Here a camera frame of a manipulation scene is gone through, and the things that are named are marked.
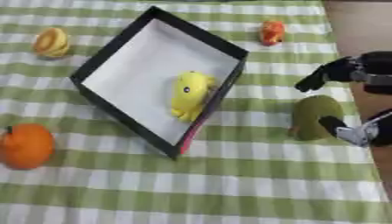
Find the orange toy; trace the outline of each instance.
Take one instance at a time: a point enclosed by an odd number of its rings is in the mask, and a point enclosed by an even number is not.
[[[260,30],[260,41],[265,46],[273,46],[284,38],[284,23],[281,21],[265,21]]]
[[[40,124],[9,126],[0,140],[0,159],[13,169],[33,169],[50,157],[53,145],[52,134]]]

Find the tablecloth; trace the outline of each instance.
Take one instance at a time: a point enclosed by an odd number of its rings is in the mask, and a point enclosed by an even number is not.
[[[347,86],[309,94],[292,87],[338,57],[320,1],[0,5],[0,126],[42,123],[56,137],[44,166],[0,166],[0,223],[392,223],[368,149],[287,135],[292,104],[308,95],[330,95],[346,121],[359,124]],[[177,162],[86,101],[68,79],[151,5],[250,51],[242,77]],[[266,19],[284,21],[282,44],[258,42]],[[47,26],[68,31],[67,57],[32,53]]]

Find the orange fruit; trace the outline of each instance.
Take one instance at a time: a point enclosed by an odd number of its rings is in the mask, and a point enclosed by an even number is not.
[[[0,139],[0,159],[10,168],[29,170],[42,165],[53,153],[53,135],[37,123],[7,127]]]

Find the kiwi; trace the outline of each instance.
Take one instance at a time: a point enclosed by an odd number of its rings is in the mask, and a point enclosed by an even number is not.
[[[292,112],[292,135],[301,141],[329,137],[330,134],[319,124],[322,116],[335,116],[343,120],[340,104],[327,95],[314,95],[297,102]]]

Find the lemon slice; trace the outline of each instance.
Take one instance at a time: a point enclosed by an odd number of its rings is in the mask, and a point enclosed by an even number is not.
[[[47,28],[37,36],[32,48],[40,56],[62,57],[69,50],[68,36],[60,28]]]

